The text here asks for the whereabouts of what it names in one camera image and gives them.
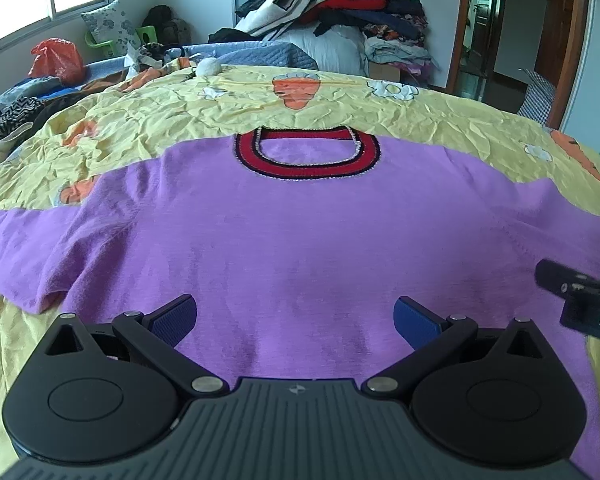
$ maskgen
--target purple sweater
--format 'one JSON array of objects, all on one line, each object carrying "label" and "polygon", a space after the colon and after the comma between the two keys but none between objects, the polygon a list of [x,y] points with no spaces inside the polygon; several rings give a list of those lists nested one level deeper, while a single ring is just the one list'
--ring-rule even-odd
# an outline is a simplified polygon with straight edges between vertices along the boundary
[{"label": "purple sweater", "polygon": [[181,142],[104,174],[81,206],[0,211],[8,300],[37,313],[62,294],[64,311],[108,322],[192,294],[178,349],[231,383],[375,374],[411,352],[392,321],[405,294],[486,327],[531,317],[586,400],[573,458],[600,478],[585,338],[535,286],[541,258],[600,276],[600,217],[549,179],[346,128]]}]

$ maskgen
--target white ball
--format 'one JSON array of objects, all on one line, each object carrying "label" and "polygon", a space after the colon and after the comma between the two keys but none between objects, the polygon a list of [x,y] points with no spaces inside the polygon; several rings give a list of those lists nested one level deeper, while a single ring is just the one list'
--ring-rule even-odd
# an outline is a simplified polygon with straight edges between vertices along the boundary
[{"label": "white ball", "polygon": [[218,75],[222,65],[215,57],[205,57],[196,67],[196,76]]}]

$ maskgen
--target backpack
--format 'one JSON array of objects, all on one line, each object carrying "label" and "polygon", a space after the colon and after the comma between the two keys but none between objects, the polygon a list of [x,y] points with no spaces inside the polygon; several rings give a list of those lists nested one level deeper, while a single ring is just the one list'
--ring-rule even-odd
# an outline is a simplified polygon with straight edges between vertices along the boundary
[{"label": "backpack", "polygon": [[171,7],[160,5],[152,7],[149,10],[143,27],[153,25],[158,43],[163,45],[179,44],[186,45],[191,43],[191,31],[189,25],[184,20],[173,18]]}]

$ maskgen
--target red collar trim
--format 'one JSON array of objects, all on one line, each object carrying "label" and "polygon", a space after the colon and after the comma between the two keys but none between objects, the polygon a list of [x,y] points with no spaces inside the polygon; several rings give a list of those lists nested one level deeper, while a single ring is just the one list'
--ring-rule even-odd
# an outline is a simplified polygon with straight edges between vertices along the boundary
[{"label": "red collar trim", "polygon": [[[356,153],[347,160],[330,164],[283,164],[267,158],[260,149],[263,139],[336,139],[353,140]],[[310,178],[335,178],[352,176],[370,170],[380,159],[378,140],[369,134],[338,126],[331,130],[267,130],[264,126],[243,135],[235,136],[235,153],[247,168],[274,178],[307,180]]]}]

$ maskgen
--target zigzag patterned cloth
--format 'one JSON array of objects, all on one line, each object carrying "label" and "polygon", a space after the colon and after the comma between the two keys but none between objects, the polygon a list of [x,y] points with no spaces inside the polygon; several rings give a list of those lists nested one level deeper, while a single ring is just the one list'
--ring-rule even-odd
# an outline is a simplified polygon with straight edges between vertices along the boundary
[{"label": "zigzag patterned cloth", "polygon": [[35,120],[45,106],[44,101],[36,97],[16,99],[0,116],[0,140],[24,123]]}]

